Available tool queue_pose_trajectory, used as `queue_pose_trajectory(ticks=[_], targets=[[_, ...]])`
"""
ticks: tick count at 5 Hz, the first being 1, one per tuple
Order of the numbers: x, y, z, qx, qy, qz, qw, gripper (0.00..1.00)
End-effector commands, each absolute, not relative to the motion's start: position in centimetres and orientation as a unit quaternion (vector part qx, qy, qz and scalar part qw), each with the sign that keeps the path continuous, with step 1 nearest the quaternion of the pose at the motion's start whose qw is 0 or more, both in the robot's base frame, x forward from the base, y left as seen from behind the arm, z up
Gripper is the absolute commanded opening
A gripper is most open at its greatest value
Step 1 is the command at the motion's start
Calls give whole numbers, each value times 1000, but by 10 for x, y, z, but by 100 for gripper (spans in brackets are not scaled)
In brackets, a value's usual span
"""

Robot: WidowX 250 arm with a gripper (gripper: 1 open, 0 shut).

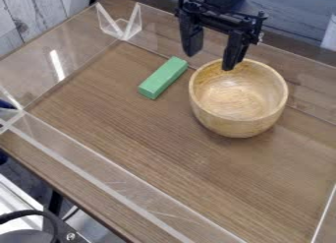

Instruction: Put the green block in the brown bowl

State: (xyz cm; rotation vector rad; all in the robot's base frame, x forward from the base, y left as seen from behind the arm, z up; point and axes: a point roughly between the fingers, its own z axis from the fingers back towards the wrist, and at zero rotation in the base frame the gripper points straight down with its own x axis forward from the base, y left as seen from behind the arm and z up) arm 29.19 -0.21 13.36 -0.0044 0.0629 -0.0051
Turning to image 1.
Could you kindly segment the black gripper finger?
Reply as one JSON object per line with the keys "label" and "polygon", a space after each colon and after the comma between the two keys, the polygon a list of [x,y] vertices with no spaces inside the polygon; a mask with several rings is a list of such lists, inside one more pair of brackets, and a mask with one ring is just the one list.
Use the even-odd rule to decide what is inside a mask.
{"label": "black gripper finger", "polygon": [[227,35],[227,42],[222,54],[221,69],[230,71],[234,65],[241,62],[249,47],[249,37],[239,31],[233,30]]}
{"label": "black gripper finger", "polygon": [[193,57],[203,47],[203,28],[198,17],[185,11],[178,12],[178,23],[182,49],[185,54]]}

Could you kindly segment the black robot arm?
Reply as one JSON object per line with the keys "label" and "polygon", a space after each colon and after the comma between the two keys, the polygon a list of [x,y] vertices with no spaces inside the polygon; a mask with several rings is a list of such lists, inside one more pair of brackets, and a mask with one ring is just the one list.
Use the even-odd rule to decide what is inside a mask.
{"label": "black robot arm", "polygon": [[246,0],[177,0],[174,16],[189,57],[203,48],[203,28],[227,36],[221,59],[223,71],[230,71],[242,61],[249,45],[259,43],[267,19],[266,13],[249,6]]}

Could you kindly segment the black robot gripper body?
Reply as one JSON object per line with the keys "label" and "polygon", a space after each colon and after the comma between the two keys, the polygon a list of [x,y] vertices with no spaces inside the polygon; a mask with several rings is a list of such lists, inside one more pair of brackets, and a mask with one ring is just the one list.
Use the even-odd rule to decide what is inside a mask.
{"label": "black robot gripper body", "polygon": [[247,35],[249,43],[261,41],[267,14],[247,0],[177,0],[177,18],[179,11],[195,15],[202,28],[223,34],[239,30]]}

